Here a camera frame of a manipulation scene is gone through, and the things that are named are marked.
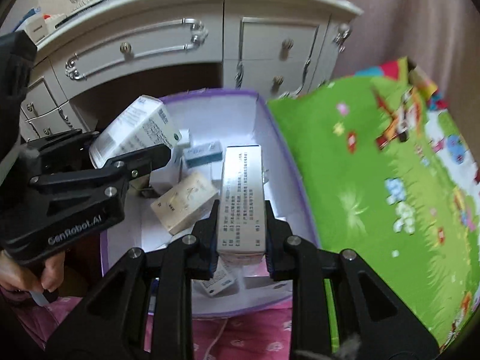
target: green play mat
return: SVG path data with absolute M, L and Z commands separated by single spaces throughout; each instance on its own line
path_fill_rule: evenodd
M 479 186 L 446 110 L 408 84 L 354 76 L 269 102 L 323 249 L 355 249 L 439 345 L 477 307 Z

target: pink curtain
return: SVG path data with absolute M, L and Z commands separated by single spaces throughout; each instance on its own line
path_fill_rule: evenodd
M 409 56 L 441 87 L 450 111 L 480 158 L 480 14 L 471 0 L 350 0 L 365 13 L 334 76 Z

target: white dresser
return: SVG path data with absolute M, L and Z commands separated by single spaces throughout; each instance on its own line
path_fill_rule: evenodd
M 75 96 L 174 65 L 220 64 L 224 87 L 266 99 L 303 95 L 330 78 L 349 23 L 360 14 L 345 0 L 104 2 L 38 45 L 21 134 L 34 140 L 94 129 L 95 115 L 76 107 Z

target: purple trim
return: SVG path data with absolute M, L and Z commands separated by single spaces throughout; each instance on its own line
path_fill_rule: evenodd
M 257 98 L 257 102 L 260 104 L 260 107 L 262 110 L 266 113 L 268 119 L 270 120 L 271 125 L 274 128 L 275 134 L 277 136 L 277 139 L 282 142 L 281 145 L 281 150 L 282 154 L 284 155 L 290 171 L 296 176 L 295 181 L 297 184 L 297 192 L 300 194 L 301 197 L 301 205 L 304 214 L 307 216 L 310 226 L 309 226 L 309 231 L 310 234 L 313 236 L 313 240 L 315 241 L 316 245 L 319 247 L 320 246 L 320 240 L 318 238 L 318 234 L 315 230 L 315 222 L 313 218 L 313 214 L 309 208 L 308 205 L 308 199 L 307 195 L 305 192 L 305 188 L 302 185 L 302 177 L 300 176 L 300 172 L 295 164 L 295 161 L 288 149 L 287 143 L 285 139 L 283 138 L 283 135 L 280 133 L 280 130 L 278 129 L 277 123 L 273 119 L 272 114 L 270 113 L 270 110 L 268 109 L 265 100 L 255 91 L 244 91 L 244 90 L 233 90 L 233 89 L 223 89 L 223 88 L 216 88 L 216 89 L 207 89 L 207 90 L 200 90 L 200 91 L 191 91 L 191 92 L 186 92 L 186 93 L 180 93 L 176 95 L 171 95 L 171 96 L 166 96 L 162 97 L 161 100 L 165 104 L 168 103 L 175 103 L 179 101 L 185 101 L 185 100 L 192 100 L 192 99 L 198 99 L 198 98 L 205 98 L 205 97 L 213 97 L 216 95 L 231 95 L 231 96 L 252 96 Z M 107 232 L 104 231 L 100 235 L 100 258 L 102 262 L 102 275 L 105 275 L 105 273 L 109 269 L 109 261 L 108 261 L 108 237 L 107 237 Z M 214 314 L 195 314 L 194 318 L 228 318 L 228 317 L 233 317 L 236 315 L 241 315 L 241 314 L 247 314 L 251 312 L 256 312 L 256 311 L 261 311 L 265 310 L 267 307 L 273 306 L 275 304 L 278 304 L 280 302 L 283 302 L 287 299 L 289 299 L 291 296 L 285 297 L 280 300 L 276 300 L 273 302 L 269 302 L 266 304 L 263 304 L 261 306 L 255 306 L 255 307 L 248 307 L 246 309 L 242 310 L 237 310 L 237 311 L 232 311 L 232 312 L 224 312 L 224 313 L 214 313 Z
M 109 236 L 108 230 L 100 233 L 100 263 L 102 264 L 102 276 L 105 276 L 109 267 Z

